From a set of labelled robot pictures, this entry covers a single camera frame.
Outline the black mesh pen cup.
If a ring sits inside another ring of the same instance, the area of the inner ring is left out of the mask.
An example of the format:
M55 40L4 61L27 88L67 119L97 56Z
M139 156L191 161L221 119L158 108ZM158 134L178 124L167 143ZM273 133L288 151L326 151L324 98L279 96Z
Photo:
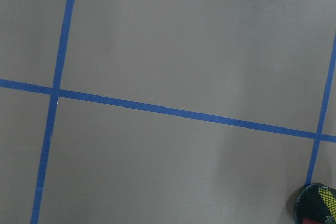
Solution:
M321 183L306 186L293 208L294 223L335 223L335 189Z

